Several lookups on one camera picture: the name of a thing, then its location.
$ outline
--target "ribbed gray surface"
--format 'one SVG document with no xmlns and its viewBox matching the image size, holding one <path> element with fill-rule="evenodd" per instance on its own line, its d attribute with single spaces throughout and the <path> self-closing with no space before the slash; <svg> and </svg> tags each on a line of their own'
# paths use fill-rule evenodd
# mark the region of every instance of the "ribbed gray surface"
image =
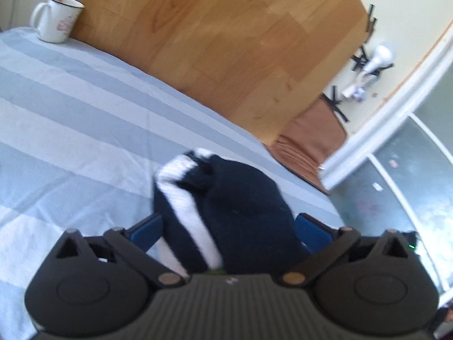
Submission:
<svg viewBox="0 0 453 340">
<path fill-rule="evenodd" d="M 40 334 L 35 340 L 60 337 Z M 135 322 L 92 340 L 363 340 L 322 317 L 309 296 L 268 275 L 195 275 L 184 287 L 161 290 Z M 427 340 L 423 333 L 394 339 Z"/>
</svg>

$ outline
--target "striped bedsheet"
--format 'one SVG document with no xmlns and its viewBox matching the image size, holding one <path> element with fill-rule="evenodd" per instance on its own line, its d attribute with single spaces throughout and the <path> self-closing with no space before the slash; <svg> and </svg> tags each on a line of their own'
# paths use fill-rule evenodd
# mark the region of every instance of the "striped bedsheet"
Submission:
<svg viewBox="0 0 453 340">
<path fill-rule="evenodd" d="M 252 135 L 161 81 L 75 40 L 1 34 L 1 337 L 35 333 L 24 290 L 64 229 L 96 235 L 148 216 L 153 172 L 195 147 L 264 171 L 295 214 L 341 224 Z"/>
</svg>

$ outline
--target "brown cushion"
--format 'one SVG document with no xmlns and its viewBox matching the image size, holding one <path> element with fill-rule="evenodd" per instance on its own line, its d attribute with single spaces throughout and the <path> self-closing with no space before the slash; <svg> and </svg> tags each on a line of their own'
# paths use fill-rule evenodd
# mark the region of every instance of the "brown cushion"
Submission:
<svg viewBox="0 0 453 340">
<path fill-rule="evenodd" d="M 327 194 L 318 178 L 318 166 L 346 137 L 340 121 L 319 98 L 283 129 L 268 150 L 287 169 Z"/>
</svg>

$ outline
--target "wooden headboard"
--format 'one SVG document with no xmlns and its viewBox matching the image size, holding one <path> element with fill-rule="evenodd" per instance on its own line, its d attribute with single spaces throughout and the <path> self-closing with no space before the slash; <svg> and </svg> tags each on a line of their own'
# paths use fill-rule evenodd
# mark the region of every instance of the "wooden headboard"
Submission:
<svg viewBox="0 0 453 340">
<path fill-rule="evenodd" d="M 72 37 L 272 144 L 366 38 L 360 0 L 79 0 Z"/>
</svg>

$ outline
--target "white window frame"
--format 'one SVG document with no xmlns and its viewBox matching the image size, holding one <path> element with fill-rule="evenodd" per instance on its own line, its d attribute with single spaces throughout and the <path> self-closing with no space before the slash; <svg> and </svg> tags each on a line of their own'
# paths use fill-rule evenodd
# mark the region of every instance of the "white window frame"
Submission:
<svg viewBox="0 0 453 340">
<path fill-rule="evenodd" d="M 442 142 L 431 132 L 431 130 L 416 116 L 414 111 L 420 106 L 423 100 L 430 94 L 437 85 L 444 73 L 453 63 L 453 24 L 450 24 L 447 31 L 441 37 L 431 53 L 413 72 L 410 78 L 404 83 L 389 102 L 370 119 L 354 136 L 330 157 L 321 167 L 321 181 L 327 190 L 334 188 L 366 160 L 369 160 L 377 171 L 386 180 L 389 187 L 398 198 L 403 209 L 412 220 L 415 228 L 423 239 L 423 229 L 418 229 L 420 222 L 407 203 L 404 195 L 385 171 L 373 153 L 384 144 L 410 117 L 423 130 L 427 136 L 436 144 L 445 157 L 453 164 L 453 156 L 442 144 Z M 439 265 L 433 260 L 433 254 L 424 244 L 430 256 L 436 272 L 439 272 Z M 444 305 L 453 298 L 453 287 L 448 285 L 445 278 L 440 275 L 442 288 L 445 293 L 441 295 L 440 305 Z"/>
</svg>

